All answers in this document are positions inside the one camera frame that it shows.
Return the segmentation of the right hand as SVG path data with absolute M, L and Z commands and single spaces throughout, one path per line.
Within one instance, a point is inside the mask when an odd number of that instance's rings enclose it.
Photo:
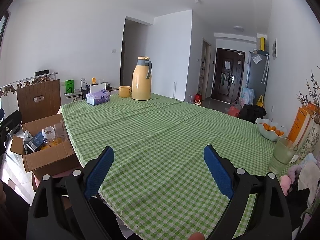
M 205 240 L 204 234 L 200 232 L 193 233 L 188 240 Z

